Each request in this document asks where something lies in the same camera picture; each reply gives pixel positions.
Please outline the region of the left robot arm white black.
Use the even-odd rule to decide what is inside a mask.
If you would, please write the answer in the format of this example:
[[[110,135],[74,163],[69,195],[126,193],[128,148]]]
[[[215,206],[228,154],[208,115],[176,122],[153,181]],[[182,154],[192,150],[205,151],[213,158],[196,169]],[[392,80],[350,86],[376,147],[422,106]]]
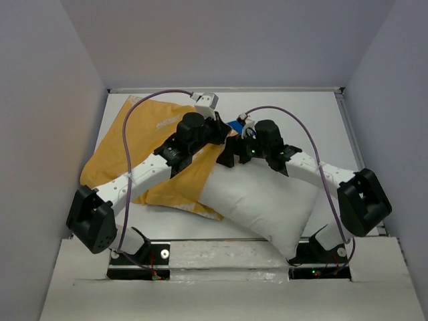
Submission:
[[[136,228],[117,225],[115,217],[144,192],[185,170],[203,147],[224,144],[230,132],[218,113],[208,118],[186,113],[176,132],[129,173],[93,189],[81,186],[74,195],[67,228],[93,254],[111,249],[134,264],[144,262],[150,240]]]

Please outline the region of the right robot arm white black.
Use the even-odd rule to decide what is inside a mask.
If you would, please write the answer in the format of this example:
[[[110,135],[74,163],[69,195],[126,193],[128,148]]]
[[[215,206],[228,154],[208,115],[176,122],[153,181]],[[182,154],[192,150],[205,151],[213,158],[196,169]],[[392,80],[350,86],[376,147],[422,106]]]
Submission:
[[[285,144],[272,120],[239,123],[241,133],[227,138],[217,163],[232,168],[260,158],[270,169],[323,188],[327,196],[338,200],[340,217],[309,238],[308,255],[313,261],[323,262],[336,246],[366,236],[391,213],[392,206],[373,171],[350,171],[317,161],[301,148]]]

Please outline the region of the yellow blue pillowcase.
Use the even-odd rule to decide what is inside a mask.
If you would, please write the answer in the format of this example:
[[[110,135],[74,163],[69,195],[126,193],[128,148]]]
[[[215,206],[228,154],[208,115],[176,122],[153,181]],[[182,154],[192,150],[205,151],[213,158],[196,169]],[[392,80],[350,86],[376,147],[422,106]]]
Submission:
[[[127,171],[126,154],[132,166],[145,160],[177,129],[183,115],[194,111],[192,106],[148,100],[137,108],[137,98],[125,101],[98,148],[84,165],[80,184],[90,188],[107,183]],[[208,144],[195,156],[191,165],[175,178],[143,193],[134,203],[182,209],[209,219],[223,217],[212,206],[199,202],[209,174],[223,146]]]

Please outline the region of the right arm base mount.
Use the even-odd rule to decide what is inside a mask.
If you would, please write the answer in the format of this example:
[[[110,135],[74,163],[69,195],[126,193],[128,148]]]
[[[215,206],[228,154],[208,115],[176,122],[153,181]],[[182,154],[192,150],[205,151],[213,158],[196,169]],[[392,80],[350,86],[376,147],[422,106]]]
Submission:
[[[320,231],[305,241],[299,241],[296,256],[286,261],[289,280],[351,280],[345,244],[324,249],[316,240]]]

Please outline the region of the white pillow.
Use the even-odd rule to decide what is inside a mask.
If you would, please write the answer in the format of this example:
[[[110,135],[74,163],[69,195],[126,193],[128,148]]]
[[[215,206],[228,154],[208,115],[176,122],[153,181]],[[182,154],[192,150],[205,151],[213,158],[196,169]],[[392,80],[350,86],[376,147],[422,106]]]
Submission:
[[[271,170],[263,160],[214,165],[199,202],[269,241],[290,261],[314,209],[319,188]]]

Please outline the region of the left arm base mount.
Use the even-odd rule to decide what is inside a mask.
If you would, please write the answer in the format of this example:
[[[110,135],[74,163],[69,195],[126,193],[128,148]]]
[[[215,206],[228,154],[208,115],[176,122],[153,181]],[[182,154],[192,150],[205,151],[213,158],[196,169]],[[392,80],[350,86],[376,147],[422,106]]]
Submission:
[[[110,280],[165,281],[170,279],[170,241],[151,241],[136,255],[111,251],[106,277]]]

